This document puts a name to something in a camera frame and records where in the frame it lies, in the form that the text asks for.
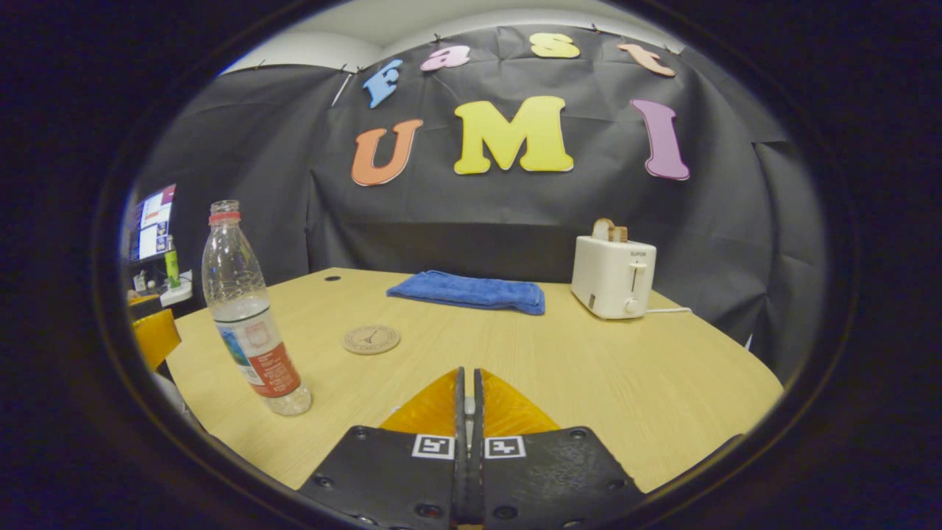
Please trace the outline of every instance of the toaster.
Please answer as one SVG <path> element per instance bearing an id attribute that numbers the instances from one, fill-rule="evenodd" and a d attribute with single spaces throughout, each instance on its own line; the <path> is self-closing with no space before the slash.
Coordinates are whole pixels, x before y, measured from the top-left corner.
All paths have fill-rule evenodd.
<path id="1" fill-rule="evenodd" d="M 607 219 L 591 236 L 576 238 L 572 292 L 595 316 L 636 319 L 647 312 L 658 249 L 627 240 L 627 230 Z"/>

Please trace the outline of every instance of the white wall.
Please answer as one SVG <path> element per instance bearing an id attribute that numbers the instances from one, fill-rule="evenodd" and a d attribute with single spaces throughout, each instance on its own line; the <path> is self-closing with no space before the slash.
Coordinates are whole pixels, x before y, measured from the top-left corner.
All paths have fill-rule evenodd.
<path id="1" fill-rule="evenodd" d="M 539 0 L 514 0 L 526 4 Z M 618 35 L 646 41 L 655 47 L 667 46 L 680 53 L 682 42 L 633 15 L 594 0 L 581 0 L 575 5 L 586 11 L 546 8 L 491 10 L 470 16 L 449 16 L 464 13 L 474 6 L 459 0 L 355 0 L 302 21 L 275 35 L 248 55 L 233 63 L 223 73 L 265 64 L 313 64 L 339 69 L 347 64 L 348 72 L 366 67 L 401 51 L 442 37 L 497 25 L 558 24 L 591 27 Z M 488 0 L 491 4 L 500 0 Z"/>
<path id="2" fill-rule="evenodd" d="M 234 62 L 223 73 L 257 66 L 262 60 L 269 64 L 314 64 L 355 72 L 357 66 L 368 66 L 382 54 L 381 48 L 371 42 L 336 33 L 314 31 L 286 31 L 250 51 Z"/>

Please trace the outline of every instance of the screw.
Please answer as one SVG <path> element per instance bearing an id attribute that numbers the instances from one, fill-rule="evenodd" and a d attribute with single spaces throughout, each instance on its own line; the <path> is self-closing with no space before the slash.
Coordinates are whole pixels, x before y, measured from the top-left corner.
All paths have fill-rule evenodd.
<path id="1" fill-rule="evenodd" d="M 417 505 L 415 507 L 415 513 L 419 517 L 424 517 L 427 519 L 438 519 L 442 517 L 443 510 L 441 507 L 436 505 Z"/>
<path id="2" fill-rule="evenodd" d="M 517 516 L 517 508 L 513 506 L 498 506 L 494 510 L 494 517 L 498 519 L 513 519 Z"/>

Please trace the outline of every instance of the plastic water bottle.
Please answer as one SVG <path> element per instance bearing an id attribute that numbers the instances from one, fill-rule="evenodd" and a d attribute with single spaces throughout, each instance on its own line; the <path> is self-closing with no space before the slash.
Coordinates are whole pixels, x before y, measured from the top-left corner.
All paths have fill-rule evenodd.
<path id="1" fill-rule="evenodd" d="M 203 295 L 222 341 L 252 389 L 271 410 L 295 416 L 311 407 L 311 392 L 301 382 L 271 316 L 265 278 L 239 228 L 240 219 L 238 201 L 210 207 Z"/>

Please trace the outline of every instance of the orange letter u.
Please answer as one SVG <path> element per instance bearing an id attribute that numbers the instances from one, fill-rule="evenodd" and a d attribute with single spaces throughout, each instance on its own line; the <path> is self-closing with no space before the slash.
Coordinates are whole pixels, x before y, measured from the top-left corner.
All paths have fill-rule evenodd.
<path id="1" fill-rule="evenodd" d="M 389 163 L 381 168 L 373 165 L 373 157 L 376 156 L 376 146 L 380 143 L 380 138 L 385 136 L 386 129 L 368 130 L 356 137 L 356 154 L 353 156 L 353 167 L 350 171 L 353 182 L 360 186 L 378 186 L 399 176 L 409 163 L 415 130 L 420 126 L 422 120 L 408 120 L 393 126 L 396 147 Z"/>

